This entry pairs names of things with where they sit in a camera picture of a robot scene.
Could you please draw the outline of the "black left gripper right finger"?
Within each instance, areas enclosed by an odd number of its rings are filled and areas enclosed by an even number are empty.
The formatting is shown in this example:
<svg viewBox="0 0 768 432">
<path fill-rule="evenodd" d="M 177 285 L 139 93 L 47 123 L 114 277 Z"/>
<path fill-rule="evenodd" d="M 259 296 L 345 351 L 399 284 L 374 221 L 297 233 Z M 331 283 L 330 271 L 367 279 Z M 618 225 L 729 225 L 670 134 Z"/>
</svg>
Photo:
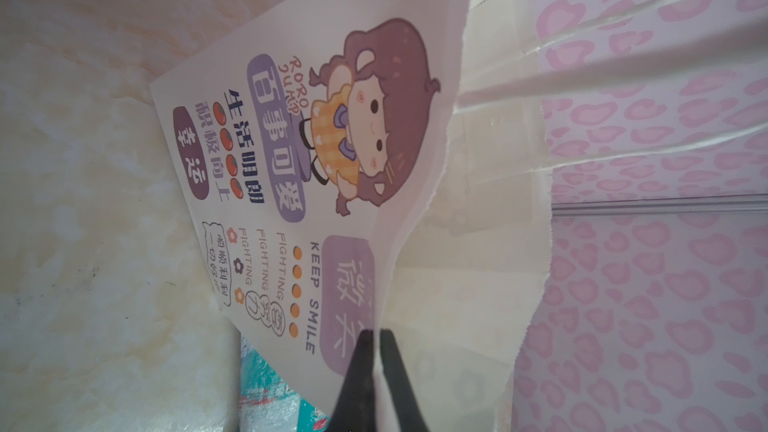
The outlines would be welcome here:
<svg viewBox="0 0 768 432">
<path fill-rule="evenodd" d="M 395 431 L 428 432 L 394 332 L 381 329 L 379 352 L 389 396 L 388 409 Z"/>
</svg>

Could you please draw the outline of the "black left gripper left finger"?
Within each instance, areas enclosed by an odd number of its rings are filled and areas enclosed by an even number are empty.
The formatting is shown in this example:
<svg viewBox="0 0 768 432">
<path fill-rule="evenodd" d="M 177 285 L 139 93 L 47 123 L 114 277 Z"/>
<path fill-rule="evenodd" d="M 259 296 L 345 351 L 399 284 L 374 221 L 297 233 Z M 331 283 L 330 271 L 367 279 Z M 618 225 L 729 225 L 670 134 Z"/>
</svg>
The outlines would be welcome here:
<svg viewBox="0 0 768 432">
<path fill-rule="evenodd" d="M 374 333 L 363 330 L 330 417 L 327 432 L 374 432 L 376 430 Z"/>
</svg>

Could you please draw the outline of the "teal white snack packet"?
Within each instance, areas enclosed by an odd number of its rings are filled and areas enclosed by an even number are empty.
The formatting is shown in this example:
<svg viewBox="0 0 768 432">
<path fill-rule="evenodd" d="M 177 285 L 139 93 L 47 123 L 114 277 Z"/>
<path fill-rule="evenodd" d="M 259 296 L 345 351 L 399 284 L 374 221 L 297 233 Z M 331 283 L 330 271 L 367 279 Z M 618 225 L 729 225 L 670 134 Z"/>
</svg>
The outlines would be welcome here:
<svg viewBox="0 0 768 432">
<path fill-rule="evenodd" d="M 321 432 L 329 418 L 291 389 L 240 337 L 240 431 Z"/>
</svg>

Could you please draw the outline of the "white printed paper bag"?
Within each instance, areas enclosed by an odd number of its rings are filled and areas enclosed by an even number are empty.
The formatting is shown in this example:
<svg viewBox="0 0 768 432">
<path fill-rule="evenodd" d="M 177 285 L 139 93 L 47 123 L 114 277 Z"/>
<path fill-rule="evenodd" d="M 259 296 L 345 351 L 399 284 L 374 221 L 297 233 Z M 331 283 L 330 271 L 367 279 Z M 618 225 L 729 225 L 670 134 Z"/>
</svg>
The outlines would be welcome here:
<svg viewBox="0 0 768 432">
<path fill-rule="evenodd" d="M 767 0 L 286 0 L 150 87 L 219 310 L 330 420 L 767 427 Z"/>
</svg>

